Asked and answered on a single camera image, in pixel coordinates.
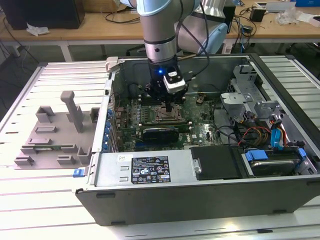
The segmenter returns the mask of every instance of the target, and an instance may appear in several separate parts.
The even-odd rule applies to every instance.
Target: label sticker
[[[170,183],[168,156],[134,157],[131,182],[133,184]]]
[[[118,162],[130,162],[132,159],[132,154],[126,154],[126,155],[118,155]]]

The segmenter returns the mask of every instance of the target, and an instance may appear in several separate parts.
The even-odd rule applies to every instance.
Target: black box
[[[223,13],[225,15],[225,24],[228,26],[227,33],[230,33],[235,11],[236,5],[232,2],[232,0],[226,0],[223,8]]]
[[[83,0],[0,0],[6,19],[14,30],[27,23],[49,29],[78,29],[85,18]]]
[[[252,22],[262,22],[262,19],[264,18],[265,13],[266,13],[266,9],[253,7],[250,14],[250,20]]]

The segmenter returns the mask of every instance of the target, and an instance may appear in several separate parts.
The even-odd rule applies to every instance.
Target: metal frame
[[[226,38],[222,49],[222,54],[230,54],[236,38]],[[15,41],[2,41],[5,46],[17,46]],[[280,52],[283,43],[317,43],[319,38],[251,38],[251,43],[279,43],[281,44],[276,52]],[[61,48],[64,60],[73,62],[74,58],[70,51],[70,46],[73,45],[100,45],[102,55],[106,56],[104,45],[134,45],[144,44],[143,39],[110,39],[110,40],[49,40],[49,41],[20,41],[24,46],[59,46]]]

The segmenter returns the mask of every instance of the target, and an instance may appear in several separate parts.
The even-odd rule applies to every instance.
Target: white plastic bag
[[[275,20],[280,24],[280,25],[285,25],[285,24],[298,24],[299,21],[297,18],[299,15],[301,15],[303,12],[297,10],[295,7],[290,8],[285,10],[285,12],[279,12],[275,16]]]

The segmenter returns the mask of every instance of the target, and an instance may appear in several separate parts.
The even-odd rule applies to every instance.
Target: power cable
[[[7,24],[6,24],[6,17],[3,18],[3,24],[5,29],[7,30],[7,32],[10,34],[10,36],[37,62],[39,63],[39,61],[27,50],[27,48],[25,46],[23,46],[11,33],[11,31],[9,30]]]

